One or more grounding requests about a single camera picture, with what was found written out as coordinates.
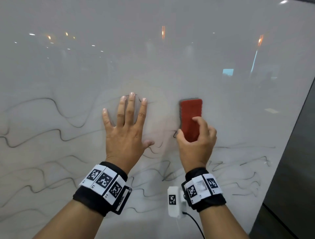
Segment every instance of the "red eraser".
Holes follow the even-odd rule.
[[[197,141],[199,124],[192,117],[201,116],[202,99],[188,99],[180,101],[181,130],[188,142]]]

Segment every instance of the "cable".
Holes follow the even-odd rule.
[[[190,214],[188,214],[188,213],[186,213],[186,212],[183,212],[183,214],[188,215],[188,216],[190,216],[191,219],[193,219],[193,221],[196,223],[196,225],[197,225],[197,227],[198,227],[198,229],[199,229],[199,231],[200,231],[200,233],[201,233],[203,239],[206,239],[206,238],[204,237],[204,235],[203,235],[203,232],[202,232],[200,226],[199,226],[198,223],[196,222],[196,220],[195,220]]]

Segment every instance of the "wristband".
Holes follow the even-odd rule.
[[[121,214],[132,192],[127,174],[109,162],[97,164],[79,184],[73,199],[106,216],[109,211]]]
[[[185,199],[193,210],[201,212],[211,206],[226,204],[217,180],[205,168],[195,168],[185,178],[186,181],[181,186]]]

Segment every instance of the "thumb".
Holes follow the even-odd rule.
[[[181,129],[179,129],[177,131],[177,135],[176,135],[176,139],[177,139],[177,142],[182,142],[182,143],[188,143],[188,141],[185,139],[185,136],[184,136],[184,133],[182,132]]]
[[[145,141],[142,143],[142,146],[143,146],[144,149],[146,149],[146,148],[148,148],[148,147],[150,147],[150,146],[152,146],[152,145],[154,145],[154,144],[155,144],[155,142],[154,142],[153,140],[147,139],[147,140],[145,140]]]

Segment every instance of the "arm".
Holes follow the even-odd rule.
[[[146,140],[142,143],[147,100],[142,99],[136,123],[134,123],[134,93],[129,95],[126,116],[125,104],[126,97],[123,96],[118,106],[116,127],[111,125],[106,109],[103,109],[103,122],[106,130],[106,161],[128,174],[144,150],[154,142]],[[93,239],[102,221],[101,214],[78,201],[71,200],[35,235],[34,239]]]
[[[198,140],[188,142],[181,130],[178,130],[176,137],[180,149],[180,160],[186,173],[195,168],[206,167],[216,142],[215,128],[208,126],[201,117],[194,117],[193,120],[200,125]],[[199,215],[207,239],[248,238],[226,205],[208,207]]]

